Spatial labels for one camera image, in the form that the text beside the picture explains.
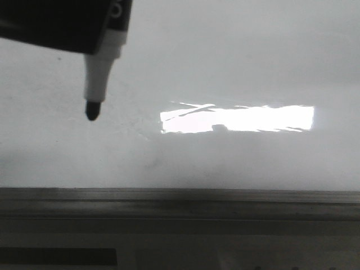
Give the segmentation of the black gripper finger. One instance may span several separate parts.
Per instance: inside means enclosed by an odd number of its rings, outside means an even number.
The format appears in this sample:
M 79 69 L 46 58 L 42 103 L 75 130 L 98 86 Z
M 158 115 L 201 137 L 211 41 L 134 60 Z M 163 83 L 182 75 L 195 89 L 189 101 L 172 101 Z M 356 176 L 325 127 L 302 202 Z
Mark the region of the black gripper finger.
M 1 0 L 1 38 L 93 55 L 114 1 Z

